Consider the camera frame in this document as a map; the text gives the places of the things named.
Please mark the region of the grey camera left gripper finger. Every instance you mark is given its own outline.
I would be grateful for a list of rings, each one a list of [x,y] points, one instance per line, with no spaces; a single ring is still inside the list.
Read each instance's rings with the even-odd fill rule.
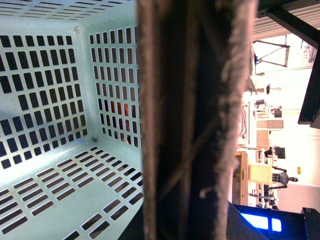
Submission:
[[[147,240],[224,240],[255,0],[139,0]]]

